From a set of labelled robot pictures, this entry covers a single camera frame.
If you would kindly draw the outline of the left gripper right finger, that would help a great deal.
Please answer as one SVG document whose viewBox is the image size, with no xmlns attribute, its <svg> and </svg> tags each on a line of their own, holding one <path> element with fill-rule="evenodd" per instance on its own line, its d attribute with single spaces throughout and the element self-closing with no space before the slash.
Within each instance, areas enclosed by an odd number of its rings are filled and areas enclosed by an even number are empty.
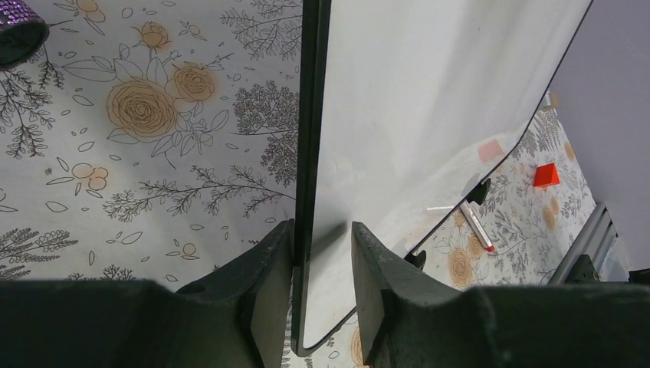
<svg viewBox="0 0 650 368">
<path fill-rule="evenodd" d="M 352 263 L 365 364 L 487 366 L 476 293 L 458 291 L 424 274 L 361 222 L 352 224 Z"/>
</svg>

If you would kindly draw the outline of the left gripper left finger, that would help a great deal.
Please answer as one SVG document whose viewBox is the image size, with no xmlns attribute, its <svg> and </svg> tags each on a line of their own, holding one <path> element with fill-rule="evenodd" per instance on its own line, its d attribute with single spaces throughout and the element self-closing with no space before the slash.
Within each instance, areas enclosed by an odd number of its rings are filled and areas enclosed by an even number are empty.
<svg viewBox="0 0 650 368">
<path fill-rule="evenodd" d="M 180 289 L 197 306 L 177 367 L 279 367 L 293 272 L 294 223 L 280 222 L 233 261 Z"/>
</svg>

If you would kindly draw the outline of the white whiteboard black frame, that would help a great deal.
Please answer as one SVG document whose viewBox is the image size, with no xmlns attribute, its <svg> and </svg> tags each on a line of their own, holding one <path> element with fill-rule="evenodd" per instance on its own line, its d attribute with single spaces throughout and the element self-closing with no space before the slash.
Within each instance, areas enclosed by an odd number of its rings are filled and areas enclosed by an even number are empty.
<svg viewBox="0 0 650 368">
<path fill-rule="evenodd" d="M 588 1 L 305 1 L 291 348 L 356 306 L 351 227 L 423 243 L 521 140 Z"/>
</svg>

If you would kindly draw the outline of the red cap whiteboard marker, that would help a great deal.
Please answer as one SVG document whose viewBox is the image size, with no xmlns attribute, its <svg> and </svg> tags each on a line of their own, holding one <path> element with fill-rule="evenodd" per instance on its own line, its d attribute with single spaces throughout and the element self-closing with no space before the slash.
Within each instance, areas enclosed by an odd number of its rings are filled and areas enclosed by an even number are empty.
<svg viewBox="0 0 650 368">
<path fill-rule="evenodd" d="M 478 238 L 478 241 L 481 243 L 481 246 L 486 252 L 493 252 L 495 251 L 494 244 L 492 240 L 489 239 L 489 236 L 484 229 L 483 225 L 481 224 L 478 216 L 475 214 L 473 208 L 471 205 L 468 203 L 467 200 L 463 201 L 459 209 L 462 213 L 462 215 L 465 217 L 467 220 L 468 224 L 470 225 L 472 231 Z"/>
</svg>

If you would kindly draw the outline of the floral patterned table mat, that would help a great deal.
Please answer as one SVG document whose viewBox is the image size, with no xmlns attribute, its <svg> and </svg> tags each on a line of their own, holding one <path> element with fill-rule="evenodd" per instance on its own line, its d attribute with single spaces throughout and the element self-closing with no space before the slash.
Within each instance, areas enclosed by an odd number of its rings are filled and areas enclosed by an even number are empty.
<svg viewBox="0 0 650 368">
<path fill-rule="evenodd" d="M 1 73 L 3 367 L 177 367 L 178 289 L 295 230 L 304 2 L 28 3 L 50 34 Z M 361 367 L 356 306 L 293 352 L 294 243 L 279 367 Z"/>
</svg>

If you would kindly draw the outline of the small red block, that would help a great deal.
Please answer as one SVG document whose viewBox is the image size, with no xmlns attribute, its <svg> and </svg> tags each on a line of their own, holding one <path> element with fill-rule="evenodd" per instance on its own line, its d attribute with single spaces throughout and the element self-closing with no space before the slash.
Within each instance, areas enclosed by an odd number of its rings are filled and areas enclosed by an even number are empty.
<svg viewBox="0 0 650 368">
<path fill-rule="evenodd" d="M 560 177 L 555 163 L 538 166 L 533 178 L 534 188 L 546 188 L 560 184 Z"/>
</svg>

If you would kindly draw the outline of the purple glitter microphone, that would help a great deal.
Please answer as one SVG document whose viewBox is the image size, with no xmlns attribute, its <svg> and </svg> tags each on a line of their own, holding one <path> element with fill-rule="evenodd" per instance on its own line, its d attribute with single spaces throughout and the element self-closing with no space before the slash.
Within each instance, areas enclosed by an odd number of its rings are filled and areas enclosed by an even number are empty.
<svg viewBox="0 0 650 368">
<path fill-rule="evenodd" d="M 1 0 L 1 70 L 26 62 L 48 39 L 47 23 L 21 0 Z"/>
</svg>

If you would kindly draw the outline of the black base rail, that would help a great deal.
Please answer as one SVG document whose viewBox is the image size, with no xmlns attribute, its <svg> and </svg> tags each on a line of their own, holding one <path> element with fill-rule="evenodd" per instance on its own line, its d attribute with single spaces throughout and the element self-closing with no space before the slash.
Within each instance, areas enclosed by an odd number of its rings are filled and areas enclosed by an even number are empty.
<svg viewBox="0 0 650 368">
<path fill-rule="evenodd" d="M 598 202 L 548 284 L 612 282 L 648 286 L 649 270 L 633 270 L 625 250 L 616 244 L 618 240 L 606 204 Z"/>
</svg>

